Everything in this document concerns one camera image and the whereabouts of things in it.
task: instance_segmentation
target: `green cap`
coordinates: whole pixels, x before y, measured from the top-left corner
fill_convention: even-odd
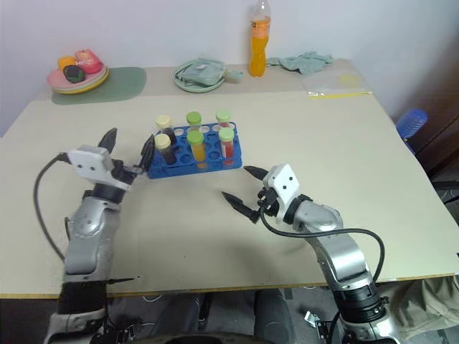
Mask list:
[[[220,128],[218,137],[220,141],[231,142],[235,138],[235,131],[232,128]]]
[[[219,122],[229,122],[231,120],[231,111],[229,110],[218,110],[215,115]]]
[[[190,113],[186,114],[186,121],[190,125],[201,125],[201,114],[197,111],[191,111]]]
[[[200,145],[204,142],[204,135],[200,131],[193,130],[188,133],[186,139],[190,145]]]

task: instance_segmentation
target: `cable connector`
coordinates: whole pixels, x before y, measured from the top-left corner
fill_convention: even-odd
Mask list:
[[[67,153],[59,153],[57,154],[57,160],[58,161],[63,161],[64,163],[70,163],[69,156]]]
[[[274,188],[266,189],[264,188],[262,191],[258,193],[258,205],[265,209],[269,209],[278,199],[278,193],[275,192]]]

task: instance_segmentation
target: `test tube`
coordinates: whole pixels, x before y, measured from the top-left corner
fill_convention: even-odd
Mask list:
[[[158,134],[155,136],[155,146],[161,152],[161,155],[168,165],[173,165],[177,162],[169,136],[166,134]]]
[[[174,129],[172,128],[172,120],[168,115],[161,115],[156,118],[156,125],[161,130],[161,133],[169,136],[171,144],[175,145],[177,138],[174,134]]]
[[[215,117],[217,118],[217,122],[221,128],[227,128],[230,126],[231,111],[218,110]]]
[[[222,145],[223,158],[226,158],[226,160],[223,161],[223,164],[225,166],[232,166],[232,157],[235,154],[235,147],[233,143],[233,140],[235,139],[235,131],[232,128],[221,128],[218,130],[218,137]]]
[[[191,130],[199,130],[201,128],[201,114],[197,111],[191,111],[190,113],[186,114],[186,121],[189,124],[189,129]]]
[[[191,146],[191,151],[193,152],[194,160],[196,162],[206,160],[204,135],[202,135],[200,131],[193,130],[188,133],[186,139],[188,140],[188,143]],[[204,170],[205,168],[207,168],[206,163],[198,163],[197,166],[200,170]]]

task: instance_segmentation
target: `light green cloth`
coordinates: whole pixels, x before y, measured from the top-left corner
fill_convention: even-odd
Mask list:
[[[303,75],[311,75],[333,62],[331,55],[319,55],[316,52],[305,52],[298,57],[270,57],[269,66],[282,66],[287,70],[298,70]]]

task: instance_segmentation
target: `green placemat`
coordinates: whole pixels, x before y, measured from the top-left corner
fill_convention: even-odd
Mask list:
[[[53,92],[51,100],[58,105],[118,102],[138,96],[146,82],[146,73],[139,67],[110,68],[107,80],[94,90],[79,95],[61,95]]]

